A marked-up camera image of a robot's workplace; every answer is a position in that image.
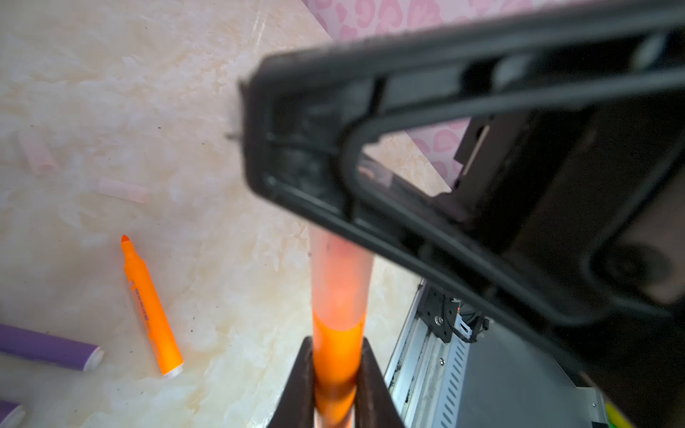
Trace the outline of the orange marker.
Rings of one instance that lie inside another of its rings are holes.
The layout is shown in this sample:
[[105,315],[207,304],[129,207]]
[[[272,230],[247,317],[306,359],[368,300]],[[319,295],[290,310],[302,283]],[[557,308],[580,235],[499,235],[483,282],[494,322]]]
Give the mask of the orange marker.
[[313,313],[314,397],[322,427],[347,427],[357,393],[366,317],[347,330],[325,325]]
[[126,235],[121,237],[121,249],[124,272],[157,365],[164,377],[177,376],[183,370],[184,359],[146,262],[138,255],[135,245]]

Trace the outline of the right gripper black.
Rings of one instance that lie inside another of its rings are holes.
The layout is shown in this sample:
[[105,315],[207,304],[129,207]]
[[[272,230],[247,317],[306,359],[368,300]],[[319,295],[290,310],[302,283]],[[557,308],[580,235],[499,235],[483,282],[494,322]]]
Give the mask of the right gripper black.
[[684,4],[265,57],[249,187],[463,297],[640,427],[684,424]]

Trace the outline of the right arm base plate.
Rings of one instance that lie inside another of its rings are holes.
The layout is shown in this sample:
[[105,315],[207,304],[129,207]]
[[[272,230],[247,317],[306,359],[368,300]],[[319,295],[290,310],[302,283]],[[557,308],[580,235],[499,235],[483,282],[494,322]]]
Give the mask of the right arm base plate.
[[417,315],[429,331],[444,343],[459,339],[475,343],[490,328],[490,319],[458,297],[444,294],[433,285],[424,287]]

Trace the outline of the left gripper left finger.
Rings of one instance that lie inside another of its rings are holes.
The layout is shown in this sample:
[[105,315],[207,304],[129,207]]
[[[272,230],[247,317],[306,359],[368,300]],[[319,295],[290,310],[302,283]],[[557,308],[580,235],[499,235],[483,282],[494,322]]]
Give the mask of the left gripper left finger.
[[307,336],[301,343],[285,388],[267,428],[312,428],[314,426],[315,379],[312,338]]

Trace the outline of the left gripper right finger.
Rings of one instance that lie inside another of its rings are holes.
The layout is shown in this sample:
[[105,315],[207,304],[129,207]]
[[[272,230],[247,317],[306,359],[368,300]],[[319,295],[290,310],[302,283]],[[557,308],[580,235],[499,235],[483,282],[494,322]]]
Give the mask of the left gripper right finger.
[[404,428],[367,338],[363,339],[355,399],[357,428]]

